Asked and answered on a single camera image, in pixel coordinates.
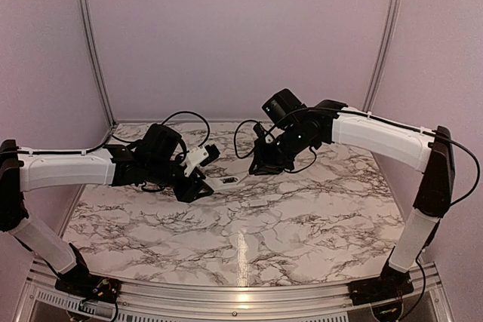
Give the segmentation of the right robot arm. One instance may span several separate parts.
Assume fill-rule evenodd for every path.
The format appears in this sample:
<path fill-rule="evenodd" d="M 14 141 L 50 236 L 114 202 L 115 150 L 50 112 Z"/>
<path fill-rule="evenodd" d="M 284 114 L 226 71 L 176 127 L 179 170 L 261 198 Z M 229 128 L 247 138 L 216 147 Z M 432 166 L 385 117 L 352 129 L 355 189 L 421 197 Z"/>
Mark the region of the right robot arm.
<path fill-rule="evenodd" d="M 449 130 L 397 124 L 333 100 L 308 107 L 287 88 L 267 100 L 262 109 L 281 133 L 268 140 L 269 131 L 256 127 L 251 175 L 292 172 L 302 151 L 332 143 L 392 158 L 423 174 L 401 237 L 374 281 L 378 296 L 392 296 L 451 207 L 455 170 Z"/>

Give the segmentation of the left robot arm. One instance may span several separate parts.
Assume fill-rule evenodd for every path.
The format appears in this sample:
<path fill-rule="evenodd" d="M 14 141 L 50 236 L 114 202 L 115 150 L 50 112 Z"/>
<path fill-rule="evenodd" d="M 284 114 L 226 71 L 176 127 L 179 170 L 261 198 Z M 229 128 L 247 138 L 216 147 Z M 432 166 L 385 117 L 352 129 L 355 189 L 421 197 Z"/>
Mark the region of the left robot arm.
<path fill-rule="evenodd" d="M 94 149 L 37 150 L 15 140 L 1 144 L 1 230 L 38 254 L 80 296 L 95 289 L 95 279 L 80 252 L 30 215 L 25 192 L 54 186 L 142 186 L 173 190 L 178 201 L 191 203 L 214 190 L 201 172 L 220 155 L 215 145 L 188 149 L 182 136 L 152 124 L 143 138 L 126 145 Z"/>

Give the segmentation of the white battery cover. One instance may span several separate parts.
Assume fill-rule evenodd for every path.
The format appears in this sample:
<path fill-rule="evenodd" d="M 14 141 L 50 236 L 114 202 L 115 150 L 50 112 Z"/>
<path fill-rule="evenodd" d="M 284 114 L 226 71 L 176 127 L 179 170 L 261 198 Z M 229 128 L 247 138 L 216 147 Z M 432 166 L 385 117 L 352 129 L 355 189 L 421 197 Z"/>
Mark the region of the white battery cover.
<path fill-rule="evenodd" d="M 253 208 L 266 207 L 268 205 L 267 201 L 253 201 L 250 206 Z"/>

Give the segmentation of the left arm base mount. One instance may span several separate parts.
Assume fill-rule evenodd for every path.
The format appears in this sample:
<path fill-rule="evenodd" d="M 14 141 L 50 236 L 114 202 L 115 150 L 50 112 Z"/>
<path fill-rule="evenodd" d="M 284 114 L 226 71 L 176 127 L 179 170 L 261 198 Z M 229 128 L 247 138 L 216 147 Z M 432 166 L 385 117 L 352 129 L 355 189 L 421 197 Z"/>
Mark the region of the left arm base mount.
<path fill-rule="evenodd" d="M 121 281 L 90 274 L 86 279 L 67 281 L 57 279 L 55 289 L 74 296 L 82 297 L 87 301 L 95 300 L 107 303 L 117 301 Z"/>

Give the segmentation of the white remote control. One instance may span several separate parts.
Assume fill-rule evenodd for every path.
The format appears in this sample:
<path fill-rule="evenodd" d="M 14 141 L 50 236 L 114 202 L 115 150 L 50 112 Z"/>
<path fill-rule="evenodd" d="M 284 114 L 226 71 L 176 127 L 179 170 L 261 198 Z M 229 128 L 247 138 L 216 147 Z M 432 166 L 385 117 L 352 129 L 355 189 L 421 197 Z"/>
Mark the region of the white remote control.
<path fill-rule="evenodd" d="M 207 178 L 206 183 L 215 192 L 227 192 L 229 190 L 240 189 L 245 186 L 243 180 L 237 176 L 224 176 L 217 178 Z"/>

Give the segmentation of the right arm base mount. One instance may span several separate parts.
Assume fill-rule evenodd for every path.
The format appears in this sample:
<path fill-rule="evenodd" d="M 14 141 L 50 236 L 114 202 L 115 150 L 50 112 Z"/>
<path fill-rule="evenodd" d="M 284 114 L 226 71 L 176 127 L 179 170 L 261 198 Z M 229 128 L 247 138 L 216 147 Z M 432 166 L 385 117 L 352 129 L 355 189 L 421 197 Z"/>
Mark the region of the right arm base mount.
<path fill-rule="evenodd" d="M 409 277 L 402 281 L 384 280 L 381 277 L 352 281 L 348 284 L 349 298 L 353 305 L 364 305 L 381 302 L 387 299 L 397 299 L 414 292 Z"/>

